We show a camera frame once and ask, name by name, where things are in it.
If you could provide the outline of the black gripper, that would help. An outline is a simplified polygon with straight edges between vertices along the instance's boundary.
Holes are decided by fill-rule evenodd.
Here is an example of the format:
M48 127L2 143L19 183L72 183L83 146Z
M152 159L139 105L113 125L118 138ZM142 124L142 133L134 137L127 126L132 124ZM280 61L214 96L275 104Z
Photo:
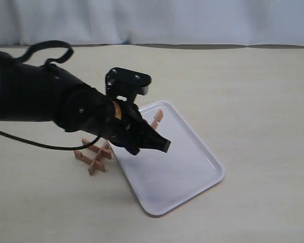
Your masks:
M99 135L132 155L143 148L166 153L170 147L171 141L151 128L134 103L89 100L86 116L86 132Z

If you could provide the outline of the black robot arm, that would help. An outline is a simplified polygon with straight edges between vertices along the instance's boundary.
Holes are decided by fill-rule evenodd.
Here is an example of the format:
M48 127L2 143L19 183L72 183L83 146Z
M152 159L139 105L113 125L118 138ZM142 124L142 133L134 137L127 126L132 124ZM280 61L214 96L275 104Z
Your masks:
M135 104L112 99L54 64L19 63L1 51L0 121L53 122L67 133L102 137L132 155L141 149L167 152L171 144Z

